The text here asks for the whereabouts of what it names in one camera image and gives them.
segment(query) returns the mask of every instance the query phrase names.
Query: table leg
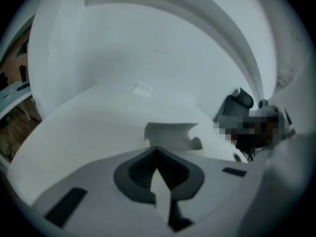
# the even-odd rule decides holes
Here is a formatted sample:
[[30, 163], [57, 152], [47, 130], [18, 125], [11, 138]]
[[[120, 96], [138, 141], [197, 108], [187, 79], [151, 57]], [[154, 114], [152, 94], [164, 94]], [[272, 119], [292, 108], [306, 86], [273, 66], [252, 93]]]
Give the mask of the table leg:
[[21, 102], [21, 105], [22, 105], [23, 111], [25, 112], [26, 117], [28, 118], [29, 121], [31, 121], [30, 114], [28, 112], [28, 109], [26, 108], [24, 101]]

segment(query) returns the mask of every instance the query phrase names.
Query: brick wall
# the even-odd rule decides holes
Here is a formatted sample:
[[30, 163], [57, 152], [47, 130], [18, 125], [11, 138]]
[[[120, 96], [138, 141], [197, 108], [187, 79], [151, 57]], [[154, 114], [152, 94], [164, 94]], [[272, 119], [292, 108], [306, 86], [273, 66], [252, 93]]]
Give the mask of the brick wall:
[[8, 77], [9, 85], [21, 80], [21, 75], [19, 67], [24, 65], [26, 67], [26, 80], [29, 79], [28, 71], [28, 55], [22, 54], [16, 57], [17, 52], [19, 51], [21, 45], [30, 37], [31, 27], [27, 28], [21, 36], [15, 41], [12, 47], [9, 49], [5, 55], [3, 61], [0, 64], [1, 73], [5, 73], [5, 76]]

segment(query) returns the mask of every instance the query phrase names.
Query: wooden floor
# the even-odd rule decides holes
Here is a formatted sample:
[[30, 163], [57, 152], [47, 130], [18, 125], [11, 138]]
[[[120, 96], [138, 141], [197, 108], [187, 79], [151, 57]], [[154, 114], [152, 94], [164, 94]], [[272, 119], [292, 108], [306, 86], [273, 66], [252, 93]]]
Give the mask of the wooden floor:
[[12, 161], [20, 146], [39, 124], [34, 120], [28, 121], [26, 115], [17, 108], [14, 108], [10, 113], [11, 117], [5, 118], [8, 125], [0, 126], [0, 154], [9, 162]]

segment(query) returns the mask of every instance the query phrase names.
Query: small white paper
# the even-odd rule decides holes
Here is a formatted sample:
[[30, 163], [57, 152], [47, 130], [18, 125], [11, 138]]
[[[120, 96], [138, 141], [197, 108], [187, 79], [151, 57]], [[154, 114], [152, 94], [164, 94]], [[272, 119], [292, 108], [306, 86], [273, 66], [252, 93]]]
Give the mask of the small white paper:
[[131, 91], [130, 93], [140, 96], [140, 97], [147, 98], [151, 95], [152, 91], [153, 91], [153, 88], [149, 87], [143, 82], [138, 82], [136, 83], [134, 90]]

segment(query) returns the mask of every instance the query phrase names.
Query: white table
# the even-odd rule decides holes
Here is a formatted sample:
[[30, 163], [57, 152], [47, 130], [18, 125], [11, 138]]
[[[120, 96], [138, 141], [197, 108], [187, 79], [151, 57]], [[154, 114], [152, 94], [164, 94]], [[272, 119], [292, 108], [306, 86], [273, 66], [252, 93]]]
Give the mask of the white table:
[[[28, 120], [31, 120], [31, 117], [23, 102], [26, 98], [32, 95], [31, 87], [26, 87], [22, 90], [17, 91], [17, 88], [25, 83], [28, 83], [28, 81], [17, 81], [0, 91], [0, 119], [2, 119], [6, 114], [8, 114], [15, 106], [21, 103], [22, 109], [25, 112]], [[9, 162], [5, 160], [1, 155], [0, 162], [5, 167], [9, 168]]]
[[79, 167], [144, 148], [148, 122], [198, 123], [189, 136], [201, 139], [203, 156], [234, 160], [235, 147], [197, 107], [153, 102], [128, 92], [114, 94], [95, 86], [60, 106], [33, 131], [13, 159], [7, 177], [18, 196], [31, 205]]

